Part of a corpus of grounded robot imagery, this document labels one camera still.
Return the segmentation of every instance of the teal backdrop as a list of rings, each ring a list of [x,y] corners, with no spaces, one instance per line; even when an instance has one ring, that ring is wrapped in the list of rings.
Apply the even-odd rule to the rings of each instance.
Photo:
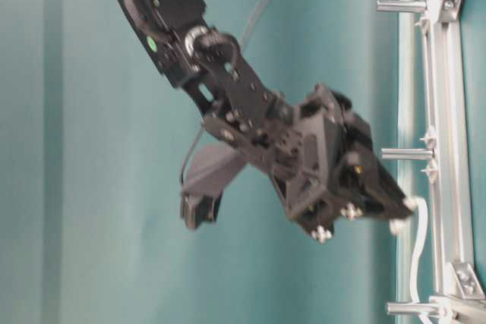
[[[209,23],[235,35],[257,2],[206,1]],[[378,151],[396,145],[398,37],[375,4],[274,0],[245,56],[290,102],[319,82],[348,95]],[[184,227],[178,168],[200,118],[115,0],[0,11],[0,322],[393,321],[387,223],[339,222],[321,246],[247,168],[216,225]]]

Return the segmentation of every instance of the black robotic arm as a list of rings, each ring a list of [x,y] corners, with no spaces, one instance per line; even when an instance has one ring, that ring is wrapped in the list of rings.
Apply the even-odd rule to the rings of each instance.
[[[196,153],[182,185],[189,228],[216,221],[224,188],[247,163],[270,177],[287,217],[321,243],[341,216],[412,214],[345,96],[319,84],[302,104],[288,105],[261,83],[233,36],[208,27],[204,0],[118,1],[159,72],[223,142]]]

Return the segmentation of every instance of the metal peg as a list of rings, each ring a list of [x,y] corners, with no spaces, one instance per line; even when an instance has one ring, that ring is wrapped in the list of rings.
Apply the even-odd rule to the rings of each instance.
[[[382,159],[414,159],[428,161],[433,159],[434,151],[425,148],[383,148]]]
[[[405,0],[379,0],[377,1],[377,10],[423,13],[427,10],[427,3]]]
[[[388,315],[425,315],[433,318],[445,316],[439,304],[387,303]]]

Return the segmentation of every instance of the screw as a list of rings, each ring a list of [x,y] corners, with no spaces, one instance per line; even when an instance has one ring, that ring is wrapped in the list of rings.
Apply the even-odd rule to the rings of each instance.
[[[451,0],[447,0],[443,3],[443,8],[446,10],[446,11],[449,11],[451,10],[452,8],[454,8],[454,2],[451,1]]]
[[[230,141],[235,140],[235,136],[233,136],[233,133],[231,133],[230,131],[228,131],[228,130],[226,130],[226,129],[222,129],[222,130],[221,130],[221,135],[222,135],[222,137],[223,137],[225,140],[230,140]]]

